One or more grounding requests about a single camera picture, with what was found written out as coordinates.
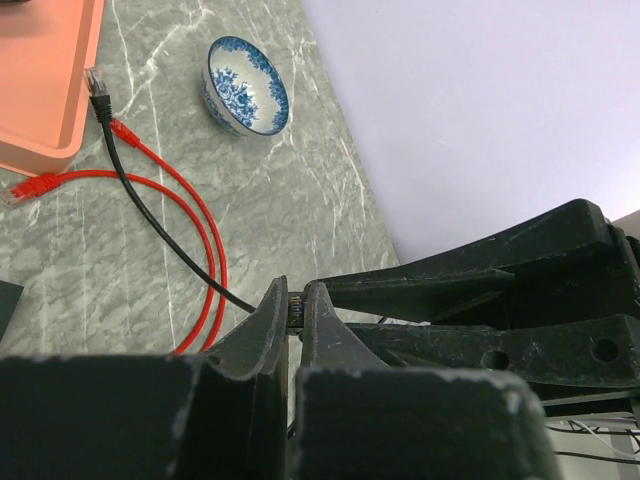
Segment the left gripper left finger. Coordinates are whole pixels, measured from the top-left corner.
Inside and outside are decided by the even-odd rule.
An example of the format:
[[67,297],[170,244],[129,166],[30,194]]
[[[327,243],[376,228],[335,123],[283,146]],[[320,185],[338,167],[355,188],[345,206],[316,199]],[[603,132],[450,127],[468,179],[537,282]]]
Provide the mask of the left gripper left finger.
[[5,479],[282,479],[288,288],[211,350],[1,361]]

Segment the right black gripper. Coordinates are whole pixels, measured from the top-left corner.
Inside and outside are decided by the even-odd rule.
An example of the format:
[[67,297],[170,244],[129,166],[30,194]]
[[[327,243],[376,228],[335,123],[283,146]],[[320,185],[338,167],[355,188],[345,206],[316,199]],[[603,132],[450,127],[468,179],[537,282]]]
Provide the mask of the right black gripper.
[[348,327],[392,363],[512,372],[550,418],[629,414],[639,401],[639,242],[588,200],[408,264],[319,281],[337,308],[414,322],[524,283],[504,301],[508,330]]

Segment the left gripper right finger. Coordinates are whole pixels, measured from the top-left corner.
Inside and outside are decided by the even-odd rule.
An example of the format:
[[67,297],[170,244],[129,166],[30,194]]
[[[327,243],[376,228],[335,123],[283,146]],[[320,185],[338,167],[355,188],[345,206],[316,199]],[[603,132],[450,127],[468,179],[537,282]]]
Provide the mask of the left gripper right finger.
[[384,364],[310,284],[296,377],[298,479],[557,479],[542,406],[509,372]]

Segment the black network switch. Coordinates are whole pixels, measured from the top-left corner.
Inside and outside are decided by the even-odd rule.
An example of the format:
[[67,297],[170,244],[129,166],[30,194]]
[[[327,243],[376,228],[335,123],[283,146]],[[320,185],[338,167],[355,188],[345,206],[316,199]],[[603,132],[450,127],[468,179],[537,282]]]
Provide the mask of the black network switch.
[[5,335],[23,290],[22,285],[0,281],[0,340]]

